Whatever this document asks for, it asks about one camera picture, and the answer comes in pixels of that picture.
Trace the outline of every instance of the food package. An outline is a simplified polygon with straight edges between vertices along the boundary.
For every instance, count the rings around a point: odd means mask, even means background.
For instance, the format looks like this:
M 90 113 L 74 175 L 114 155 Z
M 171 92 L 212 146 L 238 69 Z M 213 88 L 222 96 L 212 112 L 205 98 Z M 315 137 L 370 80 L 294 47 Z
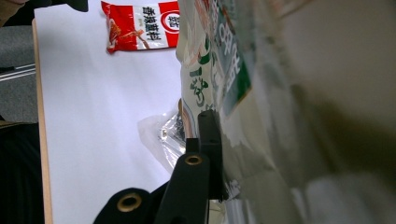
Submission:
M 223 221 L 394 223 L 394 3 L 178 3 L 186 137 L 216 111 Z
M 177 45 L 177 1 L 144 6 L 116 6 L 102 2 L 107 17 L 107 51 L 163 49 Z

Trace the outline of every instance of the red and white packaging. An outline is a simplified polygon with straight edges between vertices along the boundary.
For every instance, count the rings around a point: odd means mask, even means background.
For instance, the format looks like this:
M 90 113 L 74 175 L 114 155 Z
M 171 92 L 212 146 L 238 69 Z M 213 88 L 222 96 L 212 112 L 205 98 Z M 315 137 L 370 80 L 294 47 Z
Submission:
M 177 1 L 145 6 L 116 6 L 102 2 L 109 31 L 107 51 L 163 49 L 177 45 Z

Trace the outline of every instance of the metal grommet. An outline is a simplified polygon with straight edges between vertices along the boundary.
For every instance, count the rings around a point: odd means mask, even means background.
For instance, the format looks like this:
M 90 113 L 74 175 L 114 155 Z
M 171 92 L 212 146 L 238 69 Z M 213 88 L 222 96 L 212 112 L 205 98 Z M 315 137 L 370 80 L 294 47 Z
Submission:
M 137 193 L 125 194 L 117 203 L 121 212 L 131 212 L 140 206 L 142 198 Z
M 193 156 L 187 157 L 186 160 L 185 160 L 185 162 L 186 162 L 188 165 L 198 165 L 198 164 L 201 164 L 202 158 L 201 158 L 200 156 L 195 156 L 195 155 L 193 155 Z

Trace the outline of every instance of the plastic bag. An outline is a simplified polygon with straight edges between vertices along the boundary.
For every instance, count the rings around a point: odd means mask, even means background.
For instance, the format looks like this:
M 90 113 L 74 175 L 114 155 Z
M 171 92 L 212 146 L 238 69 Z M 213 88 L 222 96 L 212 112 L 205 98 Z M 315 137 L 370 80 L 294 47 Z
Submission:
M 178 111 L 142 119 L 137 126 L 142 143 L 172 174 L 177 159 L 186 152 L 184 128 Z
M 394 223 L 391 1 L 178 2 L 186 135 L 216 110 L 229 223 Z

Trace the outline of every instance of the white surface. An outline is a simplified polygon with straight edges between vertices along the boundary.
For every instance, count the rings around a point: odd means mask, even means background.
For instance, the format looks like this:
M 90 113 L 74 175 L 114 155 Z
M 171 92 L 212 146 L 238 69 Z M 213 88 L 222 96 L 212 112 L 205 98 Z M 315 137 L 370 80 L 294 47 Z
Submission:
M 107 54 L 100 1 L 88 13 L 57 6 L 35 18 L 53 223 L 92 223 L 119 190 L 168 180 L 136 123 L 177 105 L 180 65 L 174 49 Z

